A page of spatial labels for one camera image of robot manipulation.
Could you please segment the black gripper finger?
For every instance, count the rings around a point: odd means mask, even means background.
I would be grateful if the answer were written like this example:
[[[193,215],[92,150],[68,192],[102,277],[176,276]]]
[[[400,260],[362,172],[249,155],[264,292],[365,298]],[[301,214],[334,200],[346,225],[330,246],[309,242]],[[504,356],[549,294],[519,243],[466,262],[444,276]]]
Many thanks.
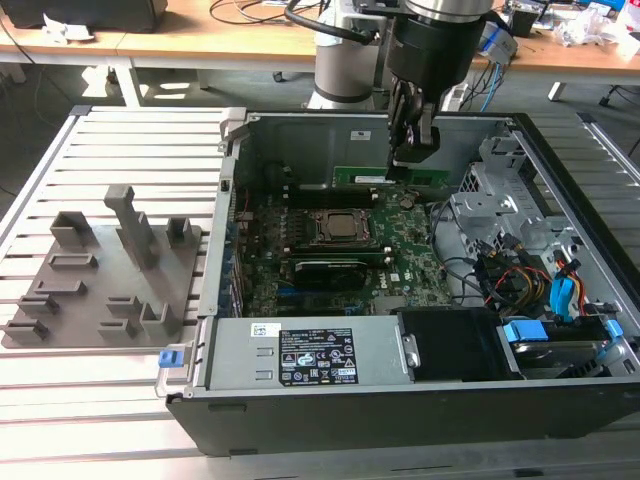
[[[404,102],[397,129],[397,163],[421,163],[438,151],[440,132],[434,125],[437,113],[437,104],[416,99]]]
[[[403,180],[406,164],[417,163],[420,153],[420,133],[415,123],[421,116],[421,97],[414,98],[408,82],[394,78],[389,100],[389,154],[386,178]]]

